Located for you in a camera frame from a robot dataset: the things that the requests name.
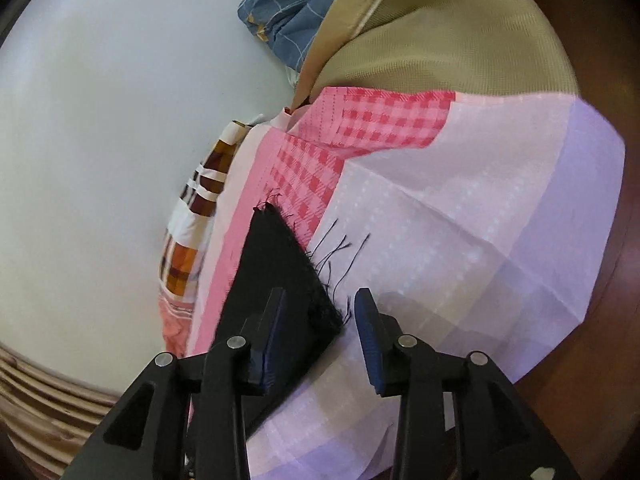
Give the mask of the black pants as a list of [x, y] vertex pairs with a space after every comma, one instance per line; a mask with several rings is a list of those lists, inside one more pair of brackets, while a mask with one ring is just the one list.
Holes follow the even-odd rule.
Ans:
[[242, 401], [247, 434], [292, 396], [347, 320], [280, 210], [253, 209], [213, 339], [242, 335], [252, 346], [257, 370]]

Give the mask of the wooden slatted headboard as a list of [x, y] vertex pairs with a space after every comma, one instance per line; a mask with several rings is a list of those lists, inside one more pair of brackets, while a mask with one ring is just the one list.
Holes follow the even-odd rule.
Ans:
[[38, 479], [60, 478], [117, 400], [1, 349], [1, 429]]

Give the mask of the orange plaid pillow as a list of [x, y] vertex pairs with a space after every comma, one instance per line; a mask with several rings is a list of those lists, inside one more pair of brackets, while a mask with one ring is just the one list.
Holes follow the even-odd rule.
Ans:
[[186, 355], [218, 200], [236, 154], [245, 139], [260, 130], [258, 125], [229, 122], [186, 181], [170, 215], [158, 268], [158, 307], [165, 348], [179, 358]]

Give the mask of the pink checkered bed sheet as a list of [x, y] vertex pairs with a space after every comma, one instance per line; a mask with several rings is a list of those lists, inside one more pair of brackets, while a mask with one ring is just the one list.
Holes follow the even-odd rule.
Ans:
[[273, 200], [334, 304], [518, 379], [586, 315], [625, 147], [577, 96], [327, 88], [220, 140], [233, 162], [202, 250], [189, 353], [221, 324], [253, 209]]

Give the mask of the beige blanket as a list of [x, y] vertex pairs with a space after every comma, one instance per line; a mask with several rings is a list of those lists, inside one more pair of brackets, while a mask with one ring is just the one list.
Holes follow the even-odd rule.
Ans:
[[328, 87], [481, 96], [579, 91], [561, 40], [534, 0], [333, 0], [293, 106]]

